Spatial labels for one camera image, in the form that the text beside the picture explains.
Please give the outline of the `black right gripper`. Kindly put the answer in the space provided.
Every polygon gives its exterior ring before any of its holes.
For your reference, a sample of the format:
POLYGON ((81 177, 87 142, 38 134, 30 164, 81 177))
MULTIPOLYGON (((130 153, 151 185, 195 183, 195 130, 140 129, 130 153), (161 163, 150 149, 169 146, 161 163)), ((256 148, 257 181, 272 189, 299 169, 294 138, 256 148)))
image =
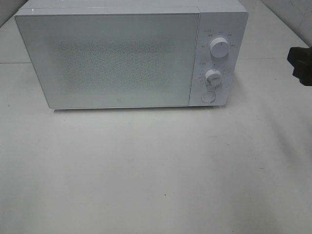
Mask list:
POLYGON ((312 48, 291 47, 287 61, 293 66, 292 75, 304 86, 312 85, 312 48))

